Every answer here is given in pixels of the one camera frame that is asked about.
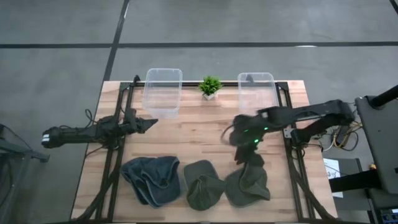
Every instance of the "olive green fabric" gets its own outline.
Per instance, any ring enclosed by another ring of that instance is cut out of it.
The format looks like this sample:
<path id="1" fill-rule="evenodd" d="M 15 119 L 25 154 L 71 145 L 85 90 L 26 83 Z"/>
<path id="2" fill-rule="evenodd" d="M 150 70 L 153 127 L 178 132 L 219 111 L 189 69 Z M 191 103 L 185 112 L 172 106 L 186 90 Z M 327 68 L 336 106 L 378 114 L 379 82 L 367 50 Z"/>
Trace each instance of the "olive green fabric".
<path id="1" fill-rule="evenodd" d="M 187 200 L 191 208 L 203 211 L 220 200 L 225 183 L 218 178 L 210 161 L 202 160 L 186 165 L 183 173 L 188 187 Z"/>
<path id="2" fill-rule="evenodd" d="M 246 207 L 258 200 L 270 200 L 267 172 L 259 166 L 246 164 L 225 179 L 225 194 L 235 207 Z"/>

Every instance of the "wooden tabletop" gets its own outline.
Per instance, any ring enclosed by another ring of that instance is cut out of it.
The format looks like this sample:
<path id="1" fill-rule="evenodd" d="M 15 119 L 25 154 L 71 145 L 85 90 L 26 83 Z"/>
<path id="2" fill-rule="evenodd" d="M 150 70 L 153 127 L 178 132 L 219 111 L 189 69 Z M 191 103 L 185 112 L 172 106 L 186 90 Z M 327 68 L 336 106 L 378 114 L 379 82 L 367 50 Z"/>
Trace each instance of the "wooden tabletop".
<path id="1" fill-rule="evenodd" d="M 304 82 L 301 80 L 287 82 L 293 107 L 309 105 Z M 104 83 L 96 119 L 114 113 L 119 84 L 120 82 Z M 143 88 L 134 88 L 132 107 L 137 110 L 138 116 L 150 118 L 142 109 L 142 94 Z M 224 179 L 228 174 L 241 168 L 234 162 L 235 148 L 220 141 L 220 134 L 231 124 L 234 116 L 239 114 L 238 102 L 237 87 L 222 88 L 218 92 L 218 98 L 211 101 L 204 100 L 198 88 L 183 87 L 178 119 L 160 119 L 145 134 L 132 134 L 126 137 L 123 163 L 136 157 L 177 156 L 180 160 L 178 173 L 182 179 L 181 171 L 185 165 L 207 159 L 214 165 L 220 179 Z M 302 128 L 308 125 L 308 121 L 297 125 Z M 99 146 L 99 144 L 90 144 L 88 152 Z M 188 206 L 185 198 L 186 189 L 184 189 L 179 199 L 154 209 L 148 205 L 141 205 L 131 185 L 120 177 L 114 221 L 125 223 L 297 221 L 281 132 L 266 134 L 257 153 L 265 161 L 264 169 L 268 175 L 270 201 L 260 201 L 246 208 L 234 208 L 223 194 L 215 206 L 198 212 Z M 86 158 L 72 218 L 82 214 L 98 193 L 105 157 L 106 150 L 102 149 Z M 304 161 L 312 192 L 328 212 L 336 217 L 336 208 L 320 149 L 316 146 L 306 148 Z M 303 194 L 300 194 L 300 198 L 305 210 Z M 104 203 L 105 214 L 108 210 L 108 200 L 109 194 Z"/>

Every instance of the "plastic storage bin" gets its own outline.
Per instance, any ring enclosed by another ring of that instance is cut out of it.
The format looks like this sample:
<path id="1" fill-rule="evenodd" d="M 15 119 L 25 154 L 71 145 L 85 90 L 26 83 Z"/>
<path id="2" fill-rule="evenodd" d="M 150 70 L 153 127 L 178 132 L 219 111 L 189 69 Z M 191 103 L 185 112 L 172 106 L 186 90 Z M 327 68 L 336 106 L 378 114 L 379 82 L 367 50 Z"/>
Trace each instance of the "plastic storage bin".
<path id="1" fill-rule="evenodd" d="M 181 88 L 181 70 L 152 68 L 147 72 L 142 106 L 153 118 L 178 118 Z"/>
<path id="2" fill-rule="evenodd" d="M 256 111 L 278 106 L 274 77 L 266 72 L 238 75 L 239 112 L 255 115 Z"/>

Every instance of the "folded towel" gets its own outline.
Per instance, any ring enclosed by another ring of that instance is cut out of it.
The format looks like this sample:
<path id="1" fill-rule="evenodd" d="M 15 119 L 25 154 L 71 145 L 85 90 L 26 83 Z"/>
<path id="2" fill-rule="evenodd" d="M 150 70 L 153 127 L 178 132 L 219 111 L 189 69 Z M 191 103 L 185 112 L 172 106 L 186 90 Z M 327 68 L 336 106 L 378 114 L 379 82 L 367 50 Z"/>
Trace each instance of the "folded towel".
<path id="1" fill-rule="evenodd" d="M 225 194 L 235 207 L 246 207 L 258 200 L 270 200 L 267 172 L 259 166 L 245 164 L 225 179 Z"/>
<path id="2" fill-rule="evenodd" d="M 188 186 L 189 206 L 203 211 L 215 205 L 225 190 L 224 181 L 218 175 L 210 161 L 202 160 L 184 167 L 184 177 Z"/>
<path id="3" fill-rule="evenodd" d="M 138 157 L 123 164 L 120 173 L 132 185 L 141 204 L 159 208 L 181 194 L 179 164 L 174 156 Z"/>

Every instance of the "concrete floor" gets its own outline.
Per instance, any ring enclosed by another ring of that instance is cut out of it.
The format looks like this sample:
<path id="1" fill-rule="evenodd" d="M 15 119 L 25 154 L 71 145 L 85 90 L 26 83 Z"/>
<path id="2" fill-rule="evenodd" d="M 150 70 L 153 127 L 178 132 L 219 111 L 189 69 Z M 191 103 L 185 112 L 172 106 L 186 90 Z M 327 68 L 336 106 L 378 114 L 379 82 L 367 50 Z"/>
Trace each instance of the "concrete floor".
<path id="1" fill-rule="evenodd" d="M 112 43 L 123 0 L 2 0 L 0 44 Z M 398 15 L 388 0 L 131 0 L 121 41 L 358 42 L 398 41 Z M 0 49 L 0 123 L 50 162 L 32 161 L 13 223 L 68 220 L 86 146 L 44 149 L 51 126 L 84 126 L 95 111 L 110 49 Z M 398 47 L 261 49 L 119 49 L 111 80 L 145 79 L 153 67 L 183 71 L 184 80 L 265 71 L 304 80 L 311 103 L 378 94 L 398 81 Z M 365 137 L 354 152 L 372 163 Z"/>

